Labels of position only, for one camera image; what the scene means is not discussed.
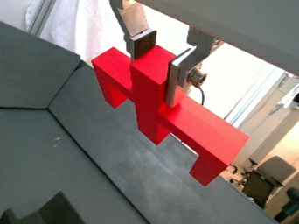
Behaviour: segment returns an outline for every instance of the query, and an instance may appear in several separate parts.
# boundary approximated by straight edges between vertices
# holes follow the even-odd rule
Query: gray table
[[[38,57],[29,60],[38,65]],[[46,107],[21,101],[0,110],[0,210],[26,215],[64,191],[86,223],[275,223],[221,177],[200,185],[188,174],[194,155],[172,136],[150,143],[132,103],[112,109],[92,69],[76,57],[72,62]]]

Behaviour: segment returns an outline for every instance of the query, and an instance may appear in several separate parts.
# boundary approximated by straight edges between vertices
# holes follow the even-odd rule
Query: gray panel
[[[299,76],[297,1],[137,2]]]
[[[48,110],[0,109],[0,212],[36,212],[62,191],[86,224],[146,223]]]
[[[201,186],[188,174],[196,157],[170,136],[150,143],[132,103],[112,109],[102,100],[90,68],[69,77],[49,110],[150,223],[275,223],[221,177]]]
[[[80,56],[0,22],[0,107],[45,109]]]

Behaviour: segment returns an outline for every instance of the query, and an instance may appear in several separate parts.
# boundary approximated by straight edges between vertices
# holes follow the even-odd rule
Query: black cable
[[[202,103],[204,103],[204,93],[202,93],[201,87],[197,87],[197,89],[200,90],[200,105],[202,106]]]

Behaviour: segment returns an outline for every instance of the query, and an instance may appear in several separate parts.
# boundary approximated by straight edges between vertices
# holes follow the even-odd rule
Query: black object
[[[197,89],[200,90],[200,105],[202,106],[202,103],[204,103],[204,93],[202,93],[201,87],[197,87]]]
[[[299,103],[299,94],[295,96],[293,101]]]
[[[277,222],[281,222],[287,216],[293,215],[299,210],[299,190],[291,187],[287,189],[285,194],[289,201],[284,204],[281,212],[275,216]]]
[[[233,181],[236,181],[239,185],[244,185],[244,184],[247,183],[248,174],[251,173],[251,171],[252,171],[255,165],[257,165],[257,163],[256,163],[251,158],[248,159],[248,161],[249,161],[249,163],[251,163],[251,165],[249,165],[249,171],[247,170],[245,167],[243,167],[243,170],[244,170],[244,171],[240,173],[240,175],[243,176],[243,178],[241,178],[240,180],[232,178],[232,179],[228,181],[229,183],[233,183]],[[237,171],[239,171],[239,170],[237,170],[237,167],[236,167],[236,166],[233,166],[233,167],[234,167],[234,172],[232,172],[232,174],[237,173]]]
[[[14,217],[12,209],[4,211],[0,224],[84,224],[64,194],[58,192],[36,213],[22,219]]]
[[[243,193],[252,198],[255,203],[264,208],[267,203],[267,198],[269,193],[272,192],[273,185],[263,178],[263,176],[253,170],[249,173],[249,177],[247,179]]]
[[[233,172],[232,172],[232,174],[236,174],[236,173],[239,172],[239,168],[237,168],[233,164],[230,164],[229,166],[233,167]]]
[[[156,43],[156,31],[150,31],[144,36],[141,35],[140,38],[132,39],[130,43],[130,57],[136,60],[141,57],[153,47]]]

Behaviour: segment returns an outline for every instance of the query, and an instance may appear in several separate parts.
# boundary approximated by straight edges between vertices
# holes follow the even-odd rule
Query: floor
[[[240,191],[243,189],[243,185],[239,185],[239,180],[241,180],[243,176],[241,176],[241,172],[243,172],[243,168],[240,166],[237,166],[237,172],[234,173],[236,169],[234,167],[229,166],[226,168],[226,170],[220,174],[220,176],[229,182],[233,179],[233,182],[230,183]]]

